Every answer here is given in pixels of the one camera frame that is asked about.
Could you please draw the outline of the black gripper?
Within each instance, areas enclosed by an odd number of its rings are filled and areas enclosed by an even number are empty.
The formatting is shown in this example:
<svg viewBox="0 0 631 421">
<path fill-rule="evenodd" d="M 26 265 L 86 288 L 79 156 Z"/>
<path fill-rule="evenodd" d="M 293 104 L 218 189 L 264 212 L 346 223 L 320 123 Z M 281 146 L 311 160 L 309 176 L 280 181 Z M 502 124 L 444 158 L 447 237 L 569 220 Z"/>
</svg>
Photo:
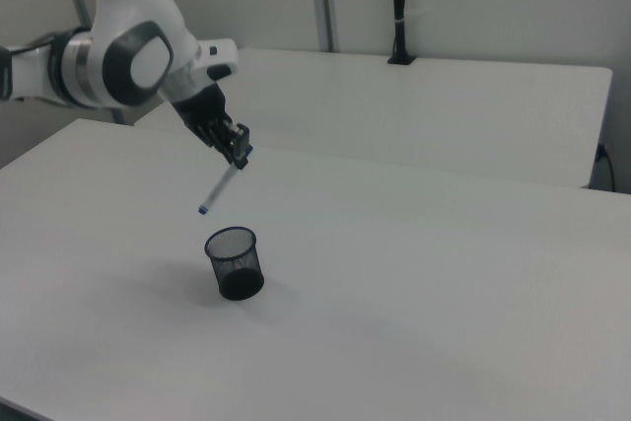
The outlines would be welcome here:
<svg viewBox="0 0 631 421">
<path fill-rule="evenodd" d="M 233 124 L 218 84 L 204 88 L 189 99 L 173 102 L 173 107 L 184 125 L 204 144 L 232 161 L 237 169 L 247 165 L 249 128 L 241 123 Z"/>
</svg>

